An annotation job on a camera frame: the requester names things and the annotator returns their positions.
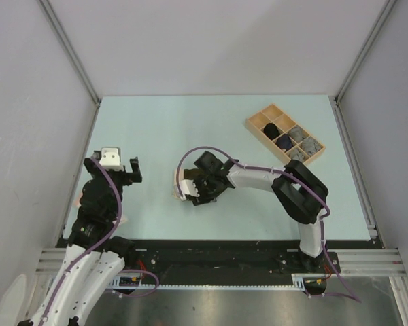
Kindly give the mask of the olive green underwear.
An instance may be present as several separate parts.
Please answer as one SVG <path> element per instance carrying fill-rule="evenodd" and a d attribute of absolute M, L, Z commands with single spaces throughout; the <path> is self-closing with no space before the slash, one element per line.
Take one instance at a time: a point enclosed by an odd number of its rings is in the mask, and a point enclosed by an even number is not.
<path fill-rule="evenodd" d="M 204 176 L 204 174 L 197 168 L 193 169 L 183 169 L 180 168 L 179 170 L 174 170 L 173 171 L 173 196 L 180 200 L 180 198 L 177 195 L 177 184 L 183 180 L 183 179 L 190 179 L 194 180 L 197 177 Z M 187 201 L 182 201 L 182 202 L 192 202 L 192 197 L 188 197 Z"/>

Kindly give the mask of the grey beige underwear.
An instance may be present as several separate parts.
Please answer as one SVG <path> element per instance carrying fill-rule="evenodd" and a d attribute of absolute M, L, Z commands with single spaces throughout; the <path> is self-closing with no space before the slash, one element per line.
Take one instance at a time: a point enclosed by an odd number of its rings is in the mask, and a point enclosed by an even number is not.
<path fill-rule="evenodd" d="M 300 143 L 304 139 L 303 130 L 299 126 L 293 127 L 288 135 L 297 143 Z"/>

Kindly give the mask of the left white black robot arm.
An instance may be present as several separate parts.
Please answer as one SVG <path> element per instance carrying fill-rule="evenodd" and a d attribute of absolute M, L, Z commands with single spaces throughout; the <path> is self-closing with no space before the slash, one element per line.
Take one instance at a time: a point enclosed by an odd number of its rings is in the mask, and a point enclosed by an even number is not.
<path fill-rule="evenodd" d="M 85 325 L 112 279 L 135 267 L 133 242 L 113 235 L 122 218 L 124 187 L 143 180 L 138 158 L 129 162 L 126 171 L 113 152 L 85 158 L 91 178 L 82 188 L 63 262 L 40 307 L 21 325 Z"/>

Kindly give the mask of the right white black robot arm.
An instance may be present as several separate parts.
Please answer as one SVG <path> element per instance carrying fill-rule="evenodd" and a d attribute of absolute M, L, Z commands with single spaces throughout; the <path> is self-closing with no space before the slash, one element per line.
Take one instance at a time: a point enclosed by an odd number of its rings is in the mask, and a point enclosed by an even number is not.
<path fill-rule="evenodd" d="M 291 160 L 283 171 L 247 166 L 238 160 L 222 162 L 205 151 L 194 169 L 182 172 L 181 199 L 195 206 L 214 202 L 227 189 L 252 188 L 272 192 L 284 210 L 299 225 L 301 267 L 317 272 L 325 262 L 319 214 L 329 190 L 302 162 Z"/>

